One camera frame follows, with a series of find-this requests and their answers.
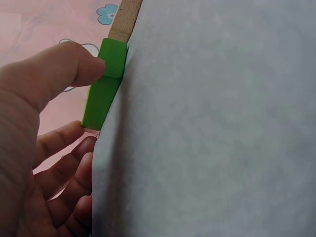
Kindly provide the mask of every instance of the gray fabric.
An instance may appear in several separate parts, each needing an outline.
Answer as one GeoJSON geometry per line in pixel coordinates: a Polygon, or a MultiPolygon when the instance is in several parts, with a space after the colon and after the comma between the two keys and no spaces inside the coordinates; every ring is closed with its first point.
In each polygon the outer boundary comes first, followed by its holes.
{"type": "Polygon", "coordinates": [[[93,236],[316,236],[316,1],[144,0],[93,236]]]}

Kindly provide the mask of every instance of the wooden stick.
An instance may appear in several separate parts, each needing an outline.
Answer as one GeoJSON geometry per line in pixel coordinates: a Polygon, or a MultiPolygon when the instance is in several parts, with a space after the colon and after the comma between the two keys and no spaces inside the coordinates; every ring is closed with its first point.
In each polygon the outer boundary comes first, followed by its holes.
{"type": "Polygon", "coordinates": [[[127,43],[135,26],[143,0],[122,0],[108,38],[127,43]]]}

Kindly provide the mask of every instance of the pink surface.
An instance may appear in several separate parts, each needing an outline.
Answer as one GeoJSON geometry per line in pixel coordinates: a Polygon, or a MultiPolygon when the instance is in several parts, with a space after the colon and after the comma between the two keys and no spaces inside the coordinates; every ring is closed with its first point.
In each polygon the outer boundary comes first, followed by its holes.
{"type": "MultiPolygon", "coordinates": [[[[22,60],[58,44],[73,40],[96,56],[110,25],[98,22],[97,9],[121,0],[0,0],[0,66],[22,60]]],[[[74,120],[81,120],[88,87],[60,94],[40,115],[39,134],[74,120]]],[[[47,169],[71,145],[45,161],[36,172],[47,169]]]]}

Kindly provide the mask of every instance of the hand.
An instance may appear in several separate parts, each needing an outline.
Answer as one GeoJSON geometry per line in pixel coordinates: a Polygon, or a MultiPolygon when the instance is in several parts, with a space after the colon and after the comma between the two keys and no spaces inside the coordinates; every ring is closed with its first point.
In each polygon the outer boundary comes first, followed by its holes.
{"type": "Polygon", "coordinates": [[[89,236],[96,138],[84,139],[50,169],[32,170],[84,133],[75,121],[37,137],[40,112],[66,87],[89,85],[104,70],[101,59],[74,42],[0,69],[1,237],[89,236]]]}

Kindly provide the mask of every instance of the green clip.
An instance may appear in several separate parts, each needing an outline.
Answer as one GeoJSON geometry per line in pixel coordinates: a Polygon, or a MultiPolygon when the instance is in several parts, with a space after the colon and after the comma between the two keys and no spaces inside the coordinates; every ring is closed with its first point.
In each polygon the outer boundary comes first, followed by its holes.
{"type": "Polygon", "coordinates": [[[106,72],[90,87],[82,119],[83,127],[101,130],[123,79],[126,55],[126,43],[103,39],[98,57],[106,62],[106,72]]]}

